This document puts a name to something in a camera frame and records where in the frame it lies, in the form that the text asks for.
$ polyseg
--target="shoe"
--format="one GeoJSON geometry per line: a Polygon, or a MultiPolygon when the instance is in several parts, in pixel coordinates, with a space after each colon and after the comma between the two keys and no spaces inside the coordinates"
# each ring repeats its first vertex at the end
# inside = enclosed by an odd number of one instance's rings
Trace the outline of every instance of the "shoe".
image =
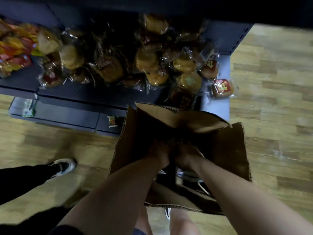
{"type": "Polygon", "coordinates": [[[55,174],[50,177],[50,179],[52,179],[73,171],[77,166],[77,161],[71,158],[62,158],[47,165],[55,169],[55,174]]]}
{"type": "Polygon", "coordinates": [[[165,208],[165,216],[168,220],[170,220],[170,211],[171,211],[171,208],[165,208]]]}

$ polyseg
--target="cardboard box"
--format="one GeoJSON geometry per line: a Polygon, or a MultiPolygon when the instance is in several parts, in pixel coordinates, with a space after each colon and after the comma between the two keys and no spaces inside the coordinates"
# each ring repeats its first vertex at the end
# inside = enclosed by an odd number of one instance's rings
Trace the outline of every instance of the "cardboard box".
{"type": "MultiPolygon", "coordinates": [[[[251,181],[241,123],[228,122],[204,111],[178,110],[136,103],[129,107],[122,133],[115,148],[109,174],[141,159],[155,138],[183,137],[197,144],[205,158],[251,181]]],[[[190,211],[223,215],[216,200],[186,186],[177,186],[174,163],[166,180],[153,181],[145,205],[184,208],[190,211]]]]}

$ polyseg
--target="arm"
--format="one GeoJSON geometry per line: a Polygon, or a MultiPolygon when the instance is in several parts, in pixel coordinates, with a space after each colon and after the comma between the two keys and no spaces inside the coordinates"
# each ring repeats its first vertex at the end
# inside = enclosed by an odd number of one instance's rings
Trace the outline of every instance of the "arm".
{"type": "Polygon", "coordinates": [[[203,179],[238,234],[313,234],[313,225],[284,203],[190,147],[182,146],[176,162],[203,179]]]}
{"type": "Polygon", "coordinates": [[[85,235],[131,234],[154,176],[168,164],[167,146],[155,145],[148,157],[110,175],[82,199],[59,225],[76,227],[85,235]]]}

